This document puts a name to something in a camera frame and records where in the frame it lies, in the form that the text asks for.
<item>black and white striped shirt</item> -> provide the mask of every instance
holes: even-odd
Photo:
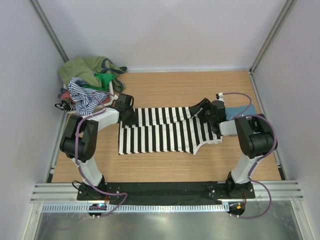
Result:
[[[119,124],[119,154],[185,152],[196,154],[203,144],[222,137],[201,122],[189,107],[135,108],[138,125]]]

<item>fabric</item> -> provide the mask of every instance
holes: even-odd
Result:
[[[118,67],[114,65],[106,56],[84,57],[83,61],[92,71],[101,74],[113,74],[115,78],[127,71],[125,66]]]
[[[82,87],[107,92],[109,90],[109,83],[115,78],[115,76],[108,73],[94,73],[94,76],[101,82],[101,87],[95,87],[89,84],[83,85]]]
[[[63,99],[70,99],[73,104],[75,103],[75,102],[72,100],[72,98],[71,98],[70,92],[66,92],[66,93],[62,94],[62,95],[60,96],[60,99],[61,99],[61,100],[63,100]]]
[[[65,88],[60,88],[60,92],[59,92],[59,94],[58,94],[58,99],[61,99],[61,96],[63,95],[63,94],[65,94],[65,93],[68,93],[69,91],[67,90],[67,89],[65,89]]]
[[[222,143],[209,123],[189,107],[135,108],[138,125],[119,124],[119,154],[185,152],[196,154],[203,144]]]
[[[96,106],[99,105],[99,102],[93,96],[101,102],[107,97],[107,94],[104,92],[96,92],[95,89],[82,87],[86,84],[88,83],[79,77],[73,77],[68,84],[70,96],[75,101],[75,110],[82,116],[92,114]]]
[[[226,107],[225,108],[226,119],[230,120],[232,117],[234,117],[238,113],[241,113],[241,111],[245,110],[246,107],[247,107],[247,105],[236,106],[236,107]],[[255,106],[253,104],[248,108],[248,110],[246,110],[243,113],[243,115],[254,115],[254,114],[257,114],[257,112],[256,112]]]
[[[75,105],[72,103],[70,98],[63,99],[60,103],[54,105],[64,113],[68,113],[75,110]]]
[[[67,61],[61,66],[58,70],[58,74],[66,86],[68,86],[73,77],[81,78],[85,80],[87,84],[97,88],[101,88],[102,86],[101,82],[92,73],[92,70],[79,56]]]
[[[97,73],[114,75],[112,85],[116,92],[121,93],[126,89],[126,85],[117,79],[119,75],[124,74],[127,71],[128,68],[126,66],[118,67],[105,56],[84,57],[83,60],[91,70]]]

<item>pile of clothes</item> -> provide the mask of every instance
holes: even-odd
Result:
[[[125,66],[118,67],[105,56],[77,56],[58,70],[68,89],[60,89],[58,98],[61,102],[54,106],[65,113],[75,110],[81,116],[90,115],[100,104],[99,101],[103,104],[110,101],[105,93],[109,91],[110,82],[118,93],[125,89],[117,77],[126,71]]]

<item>blue towel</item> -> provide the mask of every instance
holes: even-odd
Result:
[[[226,119],[230,120],[232,117],[240,113],[241,111],[245,110],[245,108],[248,105],[245,106],[236,106],[236,107],[226,107],[225,108],[225,114],[226,114]],[[255,106],[252,104],[247,111],[243,113],[243,115],[254,115],[257,114]]]

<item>wire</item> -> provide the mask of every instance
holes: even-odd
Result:
[[[249,95],[245,94],[245,93],[241,93],[241,92],[227,92],[227,93],[223,93],[223,95],[232,95],[232,94],[238,94],[238,95],[243,95],[243,96],[246,96],[248,99],[249,99],[249,104],[248,106],[243,110],[241,111],[240,113],[236,114],[235,116],[233,116],[231,119],[235,119],[235,118],[238,118],[238,117],[244,117],[244,118],[247,118],[247,117],[252,117],[252,118],[258,118],[262,121],[264,121],[266,124],[269,125],[269,127],[271,128],[271,134],[273,136],[273,144],[272,144],[272,147],[270,148],[270,150],[263,156],[259,157],[255,162],[254,164],[252,165],[252,167],[250,168],[249,172],[248,172],[248,178],[251,182],[253,183],[256,183],[256,184],[259,184],[261,185],[265,190],[266,192],[268,193],[268,196],[269,196],[269,205],[268,207],[266,208],[266,210],[257,215],[257,216],[239,216],[239,215],[235,215],[235,214],[232,214],[230,213],[230,216],[233,216],[233,217],[236,217],[236,218],[240,218],[240,219],[257,219],[257,218],[260,218],[262,216],[264,216],[265,214],[267,214],[267,212],[270,210],[271,206],[272,206],[272,197],[271,197],[271,193],[269,191],[269,189],[266,187],[266,185],[264,185],[262,182],[259,182],[259,181],[256,181],[256,180],[253,180],[251,178],[251,174],[252,172],[254,171],[254,169],[256,168],[256,166],[259,164],[259,162],[266,158],[267,156],[269,156],[275,149],[276,149],[276,145],[277,145],[277,134],[276,134],[276,129],[274,128],[274,126],[271,124],[271,122],[269,120],[267,120],[266,118],[260,116],[260,115],[256,115],[256,114],[250,114],[250,115],[245,115],[245,116],[242,116],[242,114],[247,111],[249,109],[249,107],[252,105],[252,99]]]
[[[244,204],[243,204],[243,205],[246,205],[246,204],[247,204],[247,194],[246,194],[246,191],[243,192],[243,197],[244,197]]]
[[[78,125],[77,125],[77,127],[76,127],[76,131],[75,131],[74,162],[75,162],[76,166],[78,167],[79,173],[80,173],[80,175],[82,176],[82,178],[83,178],[94,190],[96,190],[98,193],[101,193],[101,194],[104,194],[104,195],[108,195],[108,196],[124,196],[124,198],[120,201],[120,203],[119,203],[116,207],[114,207],[111,211],[106,212],[106,213],[104,213],[104,214],[101,214],[101,215],[99,216],[100,218],[103,218],[103,217],[106,217],[106,216],[110,215],[110,214],[113,213],[115,210],[117,210],[117,208],[119,208],[119,207],[125,202],[125,200],[126,200],[127,197],[128,197],[128,194],[127,194],[126,192],[110,193],[110,192],[105,192],[105,191],[102,191],[102,190],[98,189],[95,185],[92,184],[92,182],[90,182],[90,180],[87,178],[87,176],[86,176],[86,175],[84,174],[84,172],[82,171],[81,165],[79,164],[79,159],[78,159],[78,154],[79,154],[79,152],[78,152],[78,149],[79,149],[79,132],[80,132],[80,128],[81,128],[82,123],[83,123],[85,120],[89,119],[89,118],[92,118],[92,117],[95,117],[95,116],[99,116],[99,115],[105,113],[106,110],[107,110],[107,109],[106,109],[106,106],[104,106],[104,104],[103,104],[96,96],[94,96],[94,93],[96,93],[96,92],[101,92],[101,91],[95,91],[95,92],[93,92],[93,93],[92,93],[92,96],[94,97],[95,100],[98,101],[98,103],[100,103],[100,104],[102,105],[103,110],[98,111],[98,112],[96,112],[96,113],[94,113],[94,114],[92,114],[92,115],[88,115],[88,116],[82,118],[82,120],[78,123]]]
[[[90,180],[86,177],[86,175],[84,174],[84,172],[82,171],[81,169],[81,165],[79,164],[79,159],[78,159],[78,155],[79,155],[79,133],[80,133],[80,128],[81,128],[81,125],[83,124],[83,122],[87,119],[90,119],[92,117],[95,117],[95,116],[99,116],[103,113],[106,112],[107,108],[106,106],[96,97],[94,96],[94,93],[105,93],[105,94],[108,94],[108,95],[111,95],[114,97],[113,94],[111,94],[110,92],[105,92],[105,91],[95,91],[92,93],[92,97],[99,103],[101,104],[101,106],[103,107],[103,110],[101,111],[98,111],[96,113],[93,113],[91,115],[88,115],[86,117],[83,117],[82,120],[78,123],[77,125],[77,128],[76,128],[76,132],[75,132],[75,149],[74,149],[74,159],[75,159],[75,164],[76,166],[78,167],[78,170],[79,170],[79,173],[80,175],[82,176],[82,178],[94,189],[96,190],[97,192],[101,193],[101,194],[104,194],[104,195],[107,195],[107,196],[124,196],[124,198],[120,201],[120,203],[115,206],[112,210],[110,210],[109,212],[106,212],[104,214],[101,214],[100,216],[93,216],[93,217],[86,217],[82,220],[80,220],[79,222],[75,223],[74,225],[70,226],[70,227],[52,227],[50,223],[48,223],[48,226],[52,229],[55,229],[55,230],[60,230],[60,231],[65,231],[65,230],[70,230],[74,227],[76,227],[77,225],[83,223],[84,221],[86,220],[89,220],[89,219],[100,219],[100,218],[103,218],[103,217],[106,217],[110,214],[112,214],[115,210],[117,210],[117,208],[119,208],[124,202],[125,200],[127,199],[127,196],[128,194],[126,192],[121,192],[121,193],[110,193],[110,192],[105,192],[105,191],[101,191],[100,189],[98,189],[96,186],[94,186],[94,184],[92,182],[90,182]],[[74,188],[76,188],[77,190],[79,190],[74,182],[77,182],[77,183],[80,183],[78,181],[72,181],[72,186]]]
[[[77,189],[78,191],[79,191],[79,188],[78,187],[76,187],[76,185],[75,185],[75,183],[77,183],[77,184],[81,184],[81,182],[79,182],[79,181],[77,181],[77,180],[73,180],[72,181],[72,186],[75,188],[75,189]]]
[[[252,105],[252,98],[245,94],[245,93],[242,93],[242,92],[237,92],[237,91],[234,91],[234,92],[227,92],[227,93],[223,93],[223,95],[242,95],[242,96],[245,96],[249,99],[249,104],[246,106],[246,108],[244,110],[242,110],[241,112],[239,112],[237,115],[233,116],[231,119],[235,119],[237,118],[238,116],[241,116],[243,113],[245,113],[249,108],[250,106]]]

